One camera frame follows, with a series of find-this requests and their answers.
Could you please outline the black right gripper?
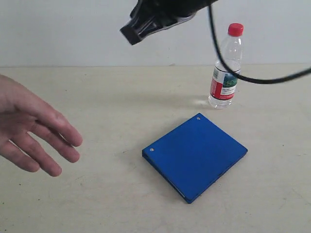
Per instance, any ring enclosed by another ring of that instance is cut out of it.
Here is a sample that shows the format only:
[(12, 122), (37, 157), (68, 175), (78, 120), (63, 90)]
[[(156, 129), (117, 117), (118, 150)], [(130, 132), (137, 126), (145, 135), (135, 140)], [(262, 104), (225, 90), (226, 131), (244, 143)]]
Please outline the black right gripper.
[(180, 17), (193, 16), (215, 2), (216, 0), (138, 0), (130, 13), (130, 20), (120, 29), (120, 33), (131, 45), (135, 45), (154, 33), (174, 26)]

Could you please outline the person's bare hand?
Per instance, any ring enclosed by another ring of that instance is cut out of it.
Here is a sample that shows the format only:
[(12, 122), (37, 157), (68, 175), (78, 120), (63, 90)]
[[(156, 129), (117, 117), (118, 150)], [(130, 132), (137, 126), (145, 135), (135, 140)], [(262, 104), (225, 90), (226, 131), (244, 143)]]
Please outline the person's bare hand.
[(52, 177), (60, 165), (34, 136), (47, 142), (71, 163), (80, 159), (81, 134), (62, 113), (15, 80), (0, 77), (0, 155), (27, 172), (40, 169)]

